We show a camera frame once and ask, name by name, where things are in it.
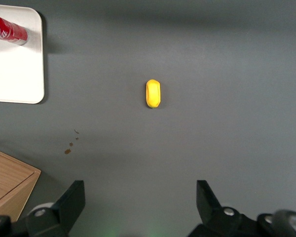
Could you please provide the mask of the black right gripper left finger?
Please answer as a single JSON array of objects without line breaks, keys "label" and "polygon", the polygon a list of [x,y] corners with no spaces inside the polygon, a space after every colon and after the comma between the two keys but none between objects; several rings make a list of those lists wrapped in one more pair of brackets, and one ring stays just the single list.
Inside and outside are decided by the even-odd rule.
[{"label": "black right gripper left finger", "polygon": [[84,181],[76,180],[56,202],[38,205],[18,221],[0,215],[0,237],[68,237],[84,207]]}]

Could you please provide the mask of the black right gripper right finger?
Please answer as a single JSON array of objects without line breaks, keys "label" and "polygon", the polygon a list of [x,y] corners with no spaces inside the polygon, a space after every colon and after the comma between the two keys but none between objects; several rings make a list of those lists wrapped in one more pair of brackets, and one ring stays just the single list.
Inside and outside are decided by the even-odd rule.
[{"label": "black right gripper right finger", "polygon": [[221,206],[208,182],[196,184],[196,206],[202,223],[190,237],[296,237],[296,212],[262,213],[256,220],[232,207]]}]

